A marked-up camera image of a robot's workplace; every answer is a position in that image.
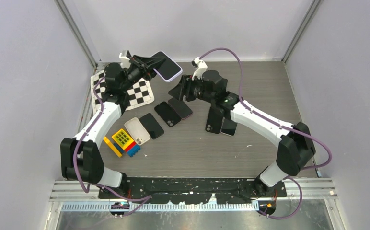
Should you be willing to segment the black phone purple edge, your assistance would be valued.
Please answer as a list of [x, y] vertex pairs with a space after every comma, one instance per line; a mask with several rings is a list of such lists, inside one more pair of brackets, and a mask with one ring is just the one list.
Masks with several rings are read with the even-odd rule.
[[168, 104], [175, 110], [182, 120], [187, 119], [193, 114], [193, 111], [183, 101], [171, 98], [168, 100]]

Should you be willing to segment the black phone case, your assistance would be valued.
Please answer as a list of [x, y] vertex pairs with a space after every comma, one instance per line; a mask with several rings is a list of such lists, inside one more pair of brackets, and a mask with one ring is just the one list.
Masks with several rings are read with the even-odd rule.
[[211, 107], [208, 112], [205, 130], [209, 133], [219, 134], [221, 132], [223, 116], [215, 112]]
[[154, 107], [154, 111], [161, 117], [168, 127], [173, 127], [181, 121], [180, 116], [165, 101], [156, 105]]

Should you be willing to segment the beige phone case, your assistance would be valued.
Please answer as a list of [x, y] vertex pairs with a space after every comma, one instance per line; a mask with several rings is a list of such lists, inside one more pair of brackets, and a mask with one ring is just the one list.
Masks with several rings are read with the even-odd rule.
[[134, 141], [139, 145], [143, 145], [151, 139], [150, 134], [136, 117], [124, 123], [126, 130], [129, 132]]

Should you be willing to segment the white edged black phone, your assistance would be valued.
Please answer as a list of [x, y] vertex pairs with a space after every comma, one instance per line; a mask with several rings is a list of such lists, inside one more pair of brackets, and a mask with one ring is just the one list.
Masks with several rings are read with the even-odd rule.
[[235, 135], [237, 123], [224, 118], [220, 132], [224, 135], [233, 137]]

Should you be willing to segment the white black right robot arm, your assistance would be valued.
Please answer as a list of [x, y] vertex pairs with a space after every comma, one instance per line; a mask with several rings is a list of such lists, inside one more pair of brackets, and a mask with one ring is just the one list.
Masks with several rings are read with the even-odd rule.
[[316, 153], [313, 140], [308, 137], [309, 128], [302, 122], [283, 122], [256, 109], [228, 91], [227, 83], [216, 70], [208, 70], [201, 78], [183, 75], [168, 94], [178, 100], [210, 103], [216, 114], [250, 128], [277, 147], [276, 160], [254, 180], [256, 192], [269, 196], [279, 181], [296, 176]]

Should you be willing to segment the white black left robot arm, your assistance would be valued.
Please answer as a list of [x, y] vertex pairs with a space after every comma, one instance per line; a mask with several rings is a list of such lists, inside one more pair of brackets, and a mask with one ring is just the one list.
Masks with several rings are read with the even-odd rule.
[[141, 57], [131, 55], [127, 50], [120, 54], [120, 62], [109, 63], [100, 72], [99, 84], [105, 84], [102, 95], [97, 92], [100, 108], [89, 123], [74, 137], [64, 138], [60, 144], [61, 174], [63, 178], [83, 184], [99, 184], [110, 187], [117, 198], [124, 198], [129, 191], [123, 182], [124, 173], [111, 170], [104, 165], [99, 147], [108, 130], [129, 106], [128, 90], [140, 79], [152, 80], [168, 57], [154, 55]]

